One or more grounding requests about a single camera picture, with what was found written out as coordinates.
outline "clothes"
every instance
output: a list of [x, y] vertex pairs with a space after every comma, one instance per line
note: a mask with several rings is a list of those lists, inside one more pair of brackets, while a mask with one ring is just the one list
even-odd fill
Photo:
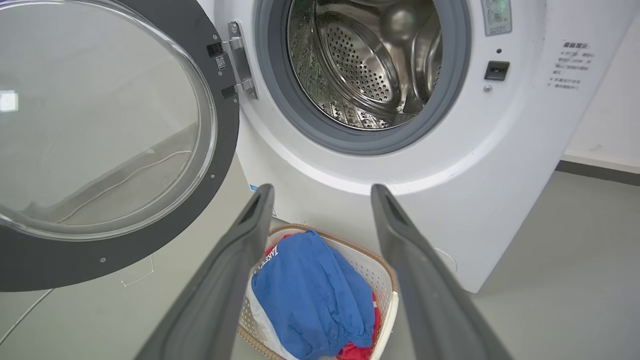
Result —
[[264, 342], [264, 344], [272, 351], [276, 352], [278, 355], [284, 357], [285, 360], [299, 360], [295, 356], [291, 355], [291, 353], [282, 346], [280, 339], [278, 339], [278, 334], [276, 334], [276, 331], [273, 328], [269, 317], [264, 312], [264, 309], [260, 305], [260, 302], [258, 301], [258, 299], [256, 299], [255, 294], [253, 293], [253, 289], [251, 287], [251, 279], [249, 279], [245, 294], [249, 299], [251, 315], [253, 316], [253, 320], [255, 321], [255, 331], [258, 333], [258, 336]]
[[[382, 324], [382, 316], [380, 315], [380, 309], [378, 309], [378, 305], [376, 304], [376, 294], [372, 295], [373, 308], [376, 313], [376, 322], [373, 326], [373, 341], [375, 341], [380, 325]], [[372, 349], [373, 344], [370, 347], [357, 347], [353, 343], [348, 343], [344, 348], [342, 348], [342, 350], [340, 350], [335, 358], [336, 360], [369, 360]]]
[[[283, 236], [283, 237], [282, 237], [282, 239], [284, 239], [284, 238], [288, 238], [288, 237], [293, 236], [293, 235], [295, 235], [295, 234], [286, 234], [285, 236]], [[273, 248], [274, 248], [274, 247], [276, 247], [276, 245], [274, 245], [274, 246], [272, 246], [272, 247], [270, 247], [270, 248], [266, 249], [266, 250], [264, 251], [264, 255], [265, 255], [265, 256], [269, 256], [269, 253], [273, 250]]]
[[252, 289], [298, 359], [335, 356], [349, 342], [370, 347], [375, 323], [371, 288], [315, 231], [281, 240], [252, 278]]

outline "stainless steel drum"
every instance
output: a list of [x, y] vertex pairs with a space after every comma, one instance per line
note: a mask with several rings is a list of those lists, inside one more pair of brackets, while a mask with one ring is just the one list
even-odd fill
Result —
[[309, 99], [338, 123], [364, 130], [414, 118], [442, 62], [431, 0], [294, 0], [287, 48]]

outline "red garment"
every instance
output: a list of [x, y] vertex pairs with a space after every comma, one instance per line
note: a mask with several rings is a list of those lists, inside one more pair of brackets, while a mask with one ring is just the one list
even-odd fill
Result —
[[[282, 237], [282, 239], [284, 239], [284, 238], [288, 238], [288, 237], [290, 237], [291, 235], [293, 235], [293, 234], [286, 234], [285, 236], [283, 236], [283, 237]], [[275, 245], [273, 245], [272, 247], [268, 248], [268, 249], [264, 252], [264, 255], [265, 255], [265, 256], [269, 255], [269, 253], [273, 250], [273, 248], [274, 248], [274, 247], [276, 247], [276, 245], [278, 245], [278, 243], [275, 243]]]
[[370, 347], [357, 347], [353, 343], [348, 343], [340, 350], [338, 355], [335, 356], [336, 360], [369, 360], [371, 356], [371, 350], [376, 342], [376, 335], [382, 324], [382, 317], [380, 316], [380, 310], [376, 303], [376, 294], [373, 294], [373, 311], [376, 315], [376, 321], [373, 325], [373, 342]]

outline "door hinge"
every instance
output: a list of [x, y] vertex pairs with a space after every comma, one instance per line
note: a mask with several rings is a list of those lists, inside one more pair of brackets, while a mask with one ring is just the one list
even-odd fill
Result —
[[244, 92], [250, 99], [258, 99], [258, 93], [255, 91], [255, 84], [251, 75], [251, 67], [244, 49], [244, 38], [242, 27], [237, 21], [229, 22], [229, 41], [221, 43], [222, 49], [229, 56], [231, 64], [233, 64], [234, 77], [236, 85], [234, 88], [237, 93]]

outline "white wall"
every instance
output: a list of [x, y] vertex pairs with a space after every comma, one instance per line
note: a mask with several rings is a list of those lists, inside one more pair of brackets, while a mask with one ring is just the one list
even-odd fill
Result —
[[640, 15], [629, 27], [564, 160], [640, 173]]
[[85, 5], [0, 12], [0, 204], [56, 204], [197, 121], [180, 64], [131, 23]]

